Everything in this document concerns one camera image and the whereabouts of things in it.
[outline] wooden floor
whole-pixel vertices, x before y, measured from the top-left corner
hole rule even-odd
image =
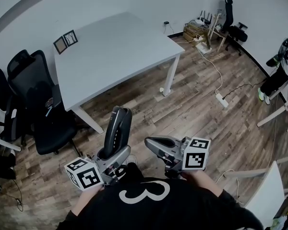
[[[174,41],[185,42],[182,37]],[[260,128],[256,123],[275,111],[276,105],[283,105],[282,100],[279,98],[276,102],[275,98],[266,105],[257,97],[257,86],[253,89],[244,86],[226,97],[229,106],[224,109],[215,98],[215,89],[221,83],[217,71],[196,48],[190,44],[181,46],[186,51],[180,57],[169,96],[164,97],[159,92],[167,75],[168,64],[163,64],[108,90],[85,103],[83,108],[105,130],[115,105],[132,110],[129,145],[145,176],[164,177],[163,162],[144,145],[144,138],[152,134],[211,139],[206,171],[214,180],[228,169],[265,168],[272,153],[276,120]],[[265,79],[247,55],[239,56],[231,47],[229,51],[222,48],[206,56],[222,73],[220,92],[223,96],[242,84]],[[287,127],[288,116],[283,113],[277,118],[273,160],[288,155]],[[105,133],[82,130],[74,142],[81,151],[92,155],[103,146],[104,138]],[[18,211],[15,200],[0,195],[0,230],[55,229],[81,193],[64,170],[64,165],[76,158],[70,145],[61,149],[59,155],[40,156],[33,139],[28,137],[27,143],[17,154],[15,166],[24,211]],[[280,171],[284,186],[288,187],[288,163],[281,165]],[[259,182],[260,179],[240,180],[240,201],[246,202]],[[4,193],[19,197],[13,181],[0,180],[0,184]],[[221,179],[219,184],[235,195],[235,179]]]

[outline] office chair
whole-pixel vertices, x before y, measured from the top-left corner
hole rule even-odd
[[[54,152],[68,142],[78,151],[72,138],[77,133],[73,113],[66,112],[60,88],[54,85],[43,51],[29,55],[20,51],[8,64],[8,83],[19,96],[32,126],[31,130],[40,155]]]
[[[24,106],[18,100],[17,96],[11,91],[9,84],[5,78],[3,71],[0,69],[0,109],[5,112],[4,123],[0,122],[0,126],[4,127],[0,138],[7,142],[17,140],[22,136],[21,144],[24,146],[24,131],[26,120],[24,115]],[[16,116],[12,118],[12,112],[16,109]]]
[[[242,24],[241,22],[239,22],[239,27],[235,26],[231,26],[229,27],[228,31],[229,31],[229,36],[232,38],[232,42],[229,42],[225,48],[226,51],[228,51],[228,46],[230,44],[232,44],[232,46],[238,50],[239,55],[241,56],[241,51],[239,49],[239,45],[238,43],[236,43],[234,40],[236,41],[242,41],[242,42],[246,42],[246,40],[248,39],[248,36],[246,35],[246,33],[243,30],[243,27],[245,27],[246,29],[248,28],[246,25]]]
[[[232,0],[225,0],[226,21],[222,27],[222,33],[225,33],[234,22],[234,17],[232,14],[232,3]]]

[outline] white box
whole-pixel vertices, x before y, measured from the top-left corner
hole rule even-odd
[[[76,158],[64,167],[72,183],[82,191],[103,184],[95,163],[86,161],[82,158]]]
[[[183,154],[183,170],[204,170],[211,140],[192,137]]]

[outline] picture frame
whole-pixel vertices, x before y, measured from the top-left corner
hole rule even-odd
[[[74,30],[71,30],[70,32],[65,33],[63,35],[63,37],[64,37],[65,42],[66,42],[68,47],[70,47],[71,45],[73,45],[73,44],[78,42],[78,39],[76,37],[76,34],[75,34]]]
[[[67,45],[66,42],[63,38],[63,36],[59,37],[54,43],[53,45],[55,46],[57,52],[60,54],[62,54],[64,52],[65,49],[67,49]]]

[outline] wall baseboard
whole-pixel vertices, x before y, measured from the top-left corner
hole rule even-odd
[[[177,36],[182,36],[182,34],[183,34],[183,32],[181,32],[181,33],[175,33],[175,34],[169,35],[168,37],[169,37],[169,38],[174,38],[174,37],[177,37]],[[235,43],[236,43],[236,45],[237,45],[237,47],[238,47],[239,49],[241,49],[249,58],[251,58],[251,60],[256,64],[256,66],[259,67],[259,69],[264,73],[264,75],[265,75],[267,78],[269,78],[270,75],[264,70],[264,68],[259,64],[259,62],[258,62],[244,47],[242,47],[241,44],[238,44],[237,42],[235,42]],[[282,98],[283,102],[286,103],[286,100],[285,100],[283,94],[282,94],[282,93],[279,93],[279,96],[280,96],[280,98]]]

